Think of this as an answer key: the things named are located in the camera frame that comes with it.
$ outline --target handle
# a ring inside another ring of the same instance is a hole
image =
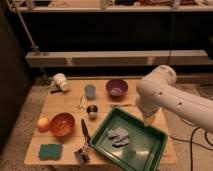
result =
[[[90,136],[84,119],[81,119],[81,127],[87,143],[89,144]]]

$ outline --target orange bowl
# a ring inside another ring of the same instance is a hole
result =
[[[75,119],[69,113],[59,113],[50,122],[50,131],[56,137],[69,135],[75,126]]]

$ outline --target cable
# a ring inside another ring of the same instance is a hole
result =
[[[175,141],[181,141],[181,142],[185,142],[185,143],[190,143],[190,140],[180,139],[180,138],[177,138],[177,137],[174,137],[174,136],[171,136],[171,135],[169,135],[169,137],[172,138]],[[200,147],[202,147],[202,148],[204,148],[206,150],[213,151],[213,148],[209,148],[209,147],[207,147],[207,146],[205,146],[203,144],[200,144],[200,143],[197,143],[197,142],[194,142],[194,141],[192,142],[192,144],[200,146]]]
[[[209,133],[209,132],[206,131],[205,134],[204,134],[204,135],[205,135],[206,142],[207,142],[209,145],[211,145],[211,146],[213,147],[213,143],[210,142],[210,140],[209,140],[209,138],[208,138],[208,136],[207,136],[208,133]]]
[[[171,7],[171,13],[172,13],[172,15],[171,15],[171,17],[172,17],[172,19],[171,19],[171,33],[170,33],[170,41],[169,41],[170,50],[169,50],[169,56],[168,56],[167,61],[166,61],[166,65],[169,65],[169,62],[170,62],[170,59],[171,59],[171,54],[172,54],[173,41],[174,41],[175,17],[174,17],[174,9],[173,9],[173,7]]]
[[[193,127],[197,126],[197,125],[195,125],[195,124],[191,124],[191,123],[187,122],[187,121],[186,121],[185,119],[183,119],[182,117],[180,117],[180,120],[183,121],[186,125],[193,126]]]
[[[194,134],[195,134],[195,132],[198,130],[198,129],[200,129],[200,127],[196,127],[193,131],[192,131],[192,134],[191,134],[191,138],[190,138],[190,161],[191,161],[191,171],[193,171],[194,170],[194,166],[193,166],[193,163],[194,163],[194,161],[193,161],[193,137],[194,137]]]

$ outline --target purple bowl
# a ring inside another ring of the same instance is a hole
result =
[[[106,83],[106,89],[111,96],[123,96],[128,90],[128,84],[122,79],[111,79]]]

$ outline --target green sponge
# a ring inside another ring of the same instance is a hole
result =
[[[57,160],[61,157],[62,144],[41,144],[38,157],[41,160]]]

